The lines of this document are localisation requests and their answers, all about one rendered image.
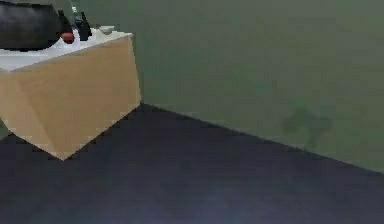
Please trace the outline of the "tan cabinet with white top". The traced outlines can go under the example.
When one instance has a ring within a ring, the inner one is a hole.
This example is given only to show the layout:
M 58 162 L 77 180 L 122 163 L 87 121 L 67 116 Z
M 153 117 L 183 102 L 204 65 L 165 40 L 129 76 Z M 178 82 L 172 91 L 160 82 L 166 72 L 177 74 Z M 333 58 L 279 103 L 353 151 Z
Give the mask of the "tan cabinet with white top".
M 0 120 L 65 160 L 141 102 L 133 35 L 94 29 L 86 41 L 36 52 L 0 50 Z

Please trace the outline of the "clear glass bottle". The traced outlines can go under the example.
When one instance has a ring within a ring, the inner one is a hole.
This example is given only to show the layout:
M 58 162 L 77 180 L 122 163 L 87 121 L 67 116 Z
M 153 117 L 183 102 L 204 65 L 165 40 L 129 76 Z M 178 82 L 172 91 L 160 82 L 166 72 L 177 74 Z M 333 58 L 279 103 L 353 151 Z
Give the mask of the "clear glass bottle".
M 75 0 L 69 0 L 69 2 L 70 2 L 70 5 L 71 5 L 71 10 L 72 10 L 73 15 L 74 15 L 74 20 L 76 22 L 82 21 L 81 13 L 77 9 L 77 4 L 76 4 Z

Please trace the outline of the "black bottle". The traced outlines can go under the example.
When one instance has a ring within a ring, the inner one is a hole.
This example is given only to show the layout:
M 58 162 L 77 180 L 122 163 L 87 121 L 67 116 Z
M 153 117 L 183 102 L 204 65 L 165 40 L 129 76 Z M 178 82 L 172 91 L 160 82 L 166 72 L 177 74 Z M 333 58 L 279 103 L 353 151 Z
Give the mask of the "black bottle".
M 84 12 L 81 12 L 81 16 L 76 18 L 75 24 L 78 28 L 80 40 L 87 41 L 92 32 Z

